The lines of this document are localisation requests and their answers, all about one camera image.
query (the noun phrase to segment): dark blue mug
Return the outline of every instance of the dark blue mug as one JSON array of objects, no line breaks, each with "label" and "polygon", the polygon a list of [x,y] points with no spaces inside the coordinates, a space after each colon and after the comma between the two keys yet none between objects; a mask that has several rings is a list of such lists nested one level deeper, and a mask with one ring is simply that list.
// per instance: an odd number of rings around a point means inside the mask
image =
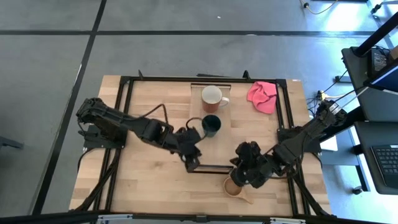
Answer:
[{"label": "dark blue mug", "polygon": [[201,121],[206,137],[213,137],[221,128],[221,120],[216,115],[207,115]]}]

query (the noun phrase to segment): wooden scoop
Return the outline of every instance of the wooden scoop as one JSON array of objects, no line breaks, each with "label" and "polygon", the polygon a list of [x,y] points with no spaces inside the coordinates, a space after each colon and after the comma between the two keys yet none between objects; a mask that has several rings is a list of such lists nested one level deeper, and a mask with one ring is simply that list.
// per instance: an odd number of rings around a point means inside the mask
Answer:
[{"label": "wooden scoop", "polygon": [[253,199],[249,198],[243,187],[237,186],[231,177],[224,180],[224,191],[230,197],[241,198],[250,204],[253,204]]}]

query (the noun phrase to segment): black desk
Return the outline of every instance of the black desk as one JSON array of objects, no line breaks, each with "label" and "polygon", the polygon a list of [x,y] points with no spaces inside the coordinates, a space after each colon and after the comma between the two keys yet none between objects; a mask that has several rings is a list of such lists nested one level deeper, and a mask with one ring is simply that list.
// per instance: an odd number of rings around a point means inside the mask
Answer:
[{"label": "black desk", "polygon": [[370,149],[371,146],[398,144],[398,123],[355,122],[354,126],[377,192],[398,195],[398,189],[384,185]]},{"label": "black desk", "polygon": [[[357,57],[352,53],[351,49],[343,49],[341,53],[354,88],[362,87],[363,82],[368,79],[366,75],[368,69],[367,57]],[[326,135],[320,138],[321,142],[351,127],[355,121],[398,123],[398,95],[368,88],[358,97],[358,101],[359,107],[347,114],[347,120],[344,125],[327,128],[324,131]]]}]

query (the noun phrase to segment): keyboard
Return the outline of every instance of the keyboard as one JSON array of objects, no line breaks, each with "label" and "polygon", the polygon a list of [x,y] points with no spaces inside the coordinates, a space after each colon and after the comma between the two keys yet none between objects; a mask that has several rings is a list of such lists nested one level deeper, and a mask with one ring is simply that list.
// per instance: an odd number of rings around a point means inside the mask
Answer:
[{"label": "keyboard", "polygon": [[384,184],[398,188],[398,146],[373,146],[371,149]]}]

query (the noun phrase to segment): computer monitor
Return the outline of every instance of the computer monitor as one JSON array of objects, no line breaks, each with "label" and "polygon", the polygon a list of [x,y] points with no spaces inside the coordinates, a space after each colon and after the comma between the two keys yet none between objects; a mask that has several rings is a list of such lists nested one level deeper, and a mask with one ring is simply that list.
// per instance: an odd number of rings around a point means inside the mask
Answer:
[{"label": "computer monitor", "polygon": [[364,86],[398,95],[398,58],[368,78]]}]

